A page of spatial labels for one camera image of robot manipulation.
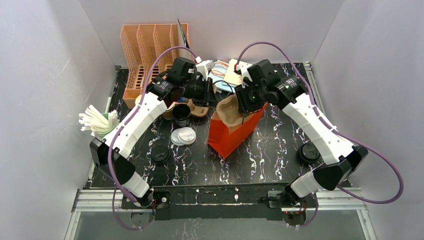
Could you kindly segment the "brown pulp cup carrier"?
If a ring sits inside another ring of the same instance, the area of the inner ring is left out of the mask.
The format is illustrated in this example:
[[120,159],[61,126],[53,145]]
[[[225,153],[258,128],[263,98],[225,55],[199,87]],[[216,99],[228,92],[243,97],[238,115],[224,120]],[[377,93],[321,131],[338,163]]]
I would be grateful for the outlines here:
[[208,114],[208,107],[196,106],[192,99],[188,100],[187,105],[190,107],[190,115],[193,117],[203,118]]
[[236,94],[232,94],[221,100],[216,106],[216,113],[224,125],[236,127],[241,125],[245,113],[239,112],[239,102]]

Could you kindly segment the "orange paper bag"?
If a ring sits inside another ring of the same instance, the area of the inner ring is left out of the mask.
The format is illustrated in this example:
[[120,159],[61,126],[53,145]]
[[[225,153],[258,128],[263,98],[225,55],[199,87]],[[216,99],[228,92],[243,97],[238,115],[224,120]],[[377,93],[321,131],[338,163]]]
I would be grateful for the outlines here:
[[259,112],[244,119],[243,124],[229,127],[215,110],[209,125],[208,144],[222,157],[227,158],[250,134],[262,118],[268,103]]

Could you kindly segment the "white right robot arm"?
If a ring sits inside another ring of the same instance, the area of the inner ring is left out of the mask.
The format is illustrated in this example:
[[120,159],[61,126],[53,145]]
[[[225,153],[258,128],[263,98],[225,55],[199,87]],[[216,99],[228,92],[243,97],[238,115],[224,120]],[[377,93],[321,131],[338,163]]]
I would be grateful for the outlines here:
[[236,64],[241,77],[235,94],[238,111],[249,114],[269,103],[289,116],[317,148],[325,163],[289,183],[284,200],[295,203],[321,190],[334,190],[368,155],[368,150],[334,133],[335,127],[324,124],[325,116],[311,103],[306,84],[295,75],[281,76],[268,59],[255,64]]

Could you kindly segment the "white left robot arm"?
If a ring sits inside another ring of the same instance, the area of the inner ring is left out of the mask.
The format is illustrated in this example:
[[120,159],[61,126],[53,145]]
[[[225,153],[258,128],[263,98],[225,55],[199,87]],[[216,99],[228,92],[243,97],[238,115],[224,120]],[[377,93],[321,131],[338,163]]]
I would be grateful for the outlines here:
[[95,167],[112,179],[131,202],[140,202],[149,184],[136,172],[128,157],[148,127],[180,98],[201,107],[215,107],[212,79],[213,60],[192,61],[177,57],[171,69],[159,73],[146,86],[141,99],[128,115],[103,138],[95,137],[90,151]]

